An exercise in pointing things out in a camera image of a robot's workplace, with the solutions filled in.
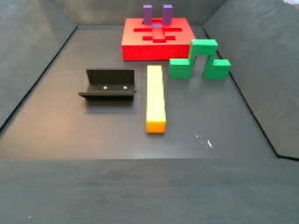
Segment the white speck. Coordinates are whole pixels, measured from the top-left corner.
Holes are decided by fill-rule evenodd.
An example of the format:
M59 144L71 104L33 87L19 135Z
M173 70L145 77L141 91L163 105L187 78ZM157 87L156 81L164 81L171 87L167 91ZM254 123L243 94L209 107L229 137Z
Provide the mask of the white speck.
M192 132L192 134L193 134L196 137L199 137L197 134L196 134L195 132Z
M212 145L211 145L211 141L208 140L208 145L209 145L209 147L212 148Z

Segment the yellow block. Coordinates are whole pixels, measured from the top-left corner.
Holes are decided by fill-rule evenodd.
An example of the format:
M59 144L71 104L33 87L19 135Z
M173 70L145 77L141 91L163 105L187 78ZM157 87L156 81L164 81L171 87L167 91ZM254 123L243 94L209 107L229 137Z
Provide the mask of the yellow block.
M164 76L161 66L147 66L145 132L164 133Z

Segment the toy block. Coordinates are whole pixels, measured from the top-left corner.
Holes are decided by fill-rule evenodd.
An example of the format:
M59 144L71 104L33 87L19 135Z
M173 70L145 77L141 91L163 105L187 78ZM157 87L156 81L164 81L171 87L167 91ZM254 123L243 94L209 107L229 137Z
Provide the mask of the toy block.
M144 25L149 25L153 19L153 6L151 4L144 5Z
M79 93L87 100L133 100L135 70L132 69L87 69L88 90Z
M123 59L185 59L192 39L192 28L183 17L173 18L171 24L163 24L161 18L153 18L152 24L144 24L141 18L128 18L121 40Z
M225 80L229 74L231 64L227 59L215 59L212 66L205 66L203 77L207 80Z
M173 7L169 4L163 6L163 24L169 25L173 18Z
M215 80L225 79L231 64L225 59L213 59L217 47L219 44L215 39L193 39L191 41L188 59L169 59L169 78L189 79L192 77L195 56L207 55L203 77Z
M193 39L191 41L189 59L196 55L215 56L219 44L215 39Z
M169 59L169 78L189 79L192 77L192 66L188 59Z
M164 77L161 66L147 66L145 132L164 133Z

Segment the green l-shaped block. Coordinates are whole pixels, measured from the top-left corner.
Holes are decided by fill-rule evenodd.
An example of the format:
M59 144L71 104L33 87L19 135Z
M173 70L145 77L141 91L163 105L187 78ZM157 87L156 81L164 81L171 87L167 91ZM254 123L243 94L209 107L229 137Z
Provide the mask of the green l-shaped block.
M215 39L193 39L191 41L188 59L169 59L169 78L189 79L192 77L193 61L197 55L207 55L203 69L204 79L224 80L229 74L231 64L227 59L213 59L219 48Z

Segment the red base plate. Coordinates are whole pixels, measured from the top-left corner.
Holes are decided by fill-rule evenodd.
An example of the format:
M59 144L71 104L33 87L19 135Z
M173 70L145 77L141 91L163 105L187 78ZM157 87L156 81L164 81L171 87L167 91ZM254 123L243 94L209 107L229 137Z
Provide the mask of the red base plate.
M143 24L141 18L125 20L121 50L124 60L187 59L192 39L192 28L184 17L173 18L172 24Z

